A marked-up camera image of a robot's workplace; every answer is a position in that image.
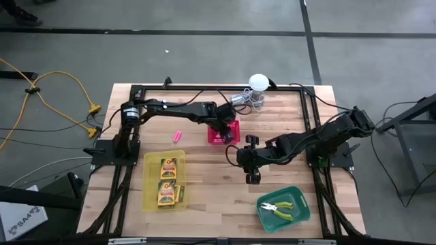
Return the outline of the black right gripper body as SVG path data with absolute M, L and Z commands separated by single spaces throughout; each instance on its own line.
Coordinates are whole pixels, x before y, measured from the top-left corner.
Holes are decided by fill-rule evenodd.
M 268 165 L 269 161 L 265 157 L 269 157 L 269 149 L 267 148 L 255 149 L 245 146 L 236 152 L 236 162 L 244 172 L 250 172 L 263 165 Z

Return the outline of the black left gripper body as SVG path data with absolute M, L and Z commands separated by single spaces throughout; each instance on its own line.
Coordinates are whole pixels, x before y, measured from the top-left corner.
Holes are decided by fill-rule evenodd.
M 213 129 L 220 133 L 226 134 L 230 131 L 230 123 L 235 121 L 235 114 L 217 114 L 215 115 Z

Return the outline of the green-handled pliers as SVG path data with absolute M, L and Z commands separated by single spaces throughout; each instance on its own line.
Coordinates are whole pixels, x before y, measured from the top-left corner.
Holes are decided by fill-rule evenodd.
M 276 203 L 262 203 L 262 208 L 266 210 L 277 211 L 279 208 L 293 209 L 294 204 L 286 201 L 280 201 Z
M 283 213 L 279 209 L 277 211 L 273 211 L 273 213 L 275 216 L 278 216 L 279 218 L 282 218 L 283 220 L 287 220 L 287 221 L 293 220 L 293 217 L 291 214 Z

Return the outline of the red plastic basket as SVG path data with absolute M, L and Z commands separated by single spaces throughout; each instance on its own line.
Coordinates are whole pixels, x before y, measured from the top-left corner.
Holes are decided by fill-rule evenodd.
M 240 122 L 235 120 L 229 124 L 231 133 L 233 135 L 233 140 L 228 142 L 228 144 L 236 144 L 240 142 Z M 225 145 L 224 140 L 221 138 L 218 131 L 214 131 L 208 127 L 208 143 L 212 145 Z

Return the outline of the white mushroom lamp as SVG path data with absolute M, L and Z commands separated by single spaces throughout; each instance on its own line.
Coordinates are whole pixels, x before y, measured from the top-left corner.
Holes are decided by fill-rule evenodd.
M 263 74 L 254 74 L 249 78 L 249 86 L 252 100 L 261 101 L 264 97 L 264 91 L 269 87 L 269 79 Z

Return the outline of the green plastic bin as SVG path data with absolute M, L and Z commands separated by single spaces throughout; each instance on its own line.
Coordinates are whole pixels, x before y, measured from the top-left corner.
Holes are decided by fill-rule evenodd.
M 276 203 L 280 201 L 294 204 L 292 210 L 285 208 L 279 209 L 283 213 L 291 214 L 293 220 L 283 220 L 282 218 L 275 216 L 273 211 L 261 208 L 261 203 Z M 308 221 L 311 218 L 309 205 L 302 194 L 302 191 L 297 186 L 285 187 L 259 197 L 256 203 L 256 210 L 260 222 L 267 233 L 275 233 L 286 227 Z

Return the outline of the yellow plastic tray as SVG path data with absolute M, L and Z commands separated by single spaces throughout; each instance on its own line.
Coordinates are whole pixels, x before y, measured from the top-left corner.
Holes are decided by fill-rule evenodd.
M 175 203 L 173 206 L 158 207 L 157 194 L 160 180 L 161 159 L 177 158 L 177 177 L 175 185 L 185 187 L 184 199 L 181 203 Z M 145 212 L 157 212 L 165 210 L 180 210 L 187 206 L 187 178 L 186 178 L 186 158 L 183 150 L 173 150 L 165 152 L 149 152 L 144 154 L 144 171 L 143 171 L 143 204 L 142 209 Z

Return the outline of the black metal stand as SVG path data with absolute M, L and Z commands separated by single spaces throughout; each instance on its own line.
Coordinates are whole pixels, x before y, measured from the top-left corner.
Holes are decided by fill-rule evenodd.
M 411 104 L 391 119 L 384 114 L 376 127 L 378 134 L 395 131 L 410 168 L 414 187 L 399 193 L 400 197 L 436 193 L 436 93 Z

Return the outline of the black floor bar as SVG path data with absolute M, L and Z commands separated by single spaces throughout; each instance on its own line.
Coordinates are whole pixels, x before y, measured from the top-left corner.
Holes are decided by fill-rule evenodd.
M 35 72 L 17 72 L 17 71 L 0 71 L 0 79 L 15 79 L 15 80 L 35 80 L 38 77 L 38 73 Z

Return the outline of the white printed box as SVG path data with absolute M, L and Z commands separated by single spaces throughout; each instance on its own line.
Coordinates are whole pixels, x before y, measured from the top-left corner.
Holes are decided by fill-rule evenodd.
M 21 237 L 47 220 L 42 206 L 0 202 L 0 222 L 6 241 Z

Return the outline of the person's foot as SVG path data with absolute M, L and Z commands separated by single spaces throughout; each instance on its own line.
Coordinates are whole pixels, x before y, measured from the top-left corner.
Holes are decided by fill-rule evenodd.
M 27 27 L 38 27 L 43 21 L 41 18 L 19 7 L 15 0 L 0 0 L 0 6 L 16 21 L 17 24 Z

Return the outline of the silver metal bracket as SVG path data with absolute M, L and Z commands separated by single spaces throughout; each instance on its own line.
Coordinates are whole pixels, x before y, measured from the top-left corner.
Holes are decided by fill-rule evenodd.
M 335 240 L 300 239 L 297 245 L 337 245 Z
M 146 238 L 111 238 L 108 240 L 108 245 L 143 245 L 146 243 Z

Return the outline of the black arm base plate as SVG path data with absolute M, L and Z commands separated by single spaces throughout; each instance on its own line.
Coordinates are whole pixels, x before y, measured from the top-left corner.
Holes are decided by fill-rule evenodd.
M 93 165 L 135 166 L 140 152 L 140 141 L 97 140 L 94 148 L 83 151 L 92 157 Z
M 325 156 L 321 156 L 315 146 L 306 147 L 307 165 L 309 167 L 338 167 L 354 170 L 352 152 L 359 146 L 360 144 L 350 146 L 348 142 L 345 142 L 338 146 L 332 154 Z

